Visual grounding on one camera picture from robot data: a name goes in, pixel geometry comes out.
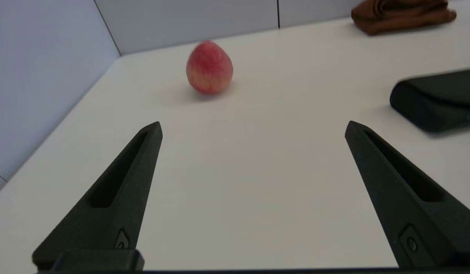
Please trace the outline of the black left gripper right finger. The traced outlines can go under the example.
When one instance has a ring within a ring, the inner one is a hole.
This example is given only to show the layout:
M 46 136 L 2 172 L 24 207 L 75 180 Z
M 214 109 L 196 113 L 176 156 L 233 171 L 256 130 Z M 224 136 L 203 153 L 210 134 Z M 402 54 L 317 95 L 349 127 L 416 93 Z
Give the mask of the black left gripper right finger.
M 369 127 L 345 139 L 398 266 L 470 269 L 470 209 Z

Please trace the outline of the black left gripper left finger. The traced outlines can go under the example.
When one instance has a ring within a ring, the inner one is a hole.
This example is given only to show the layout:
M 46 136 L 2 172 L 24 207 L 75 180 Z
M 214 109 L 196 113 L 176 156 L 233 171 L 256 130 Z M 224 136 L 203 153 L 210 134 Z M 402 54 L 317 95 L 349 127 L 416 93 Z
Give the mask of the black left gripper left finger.
M 136 249 L 162 143 L 143 127 L 33 252 L 39 272 L 134 272 Z

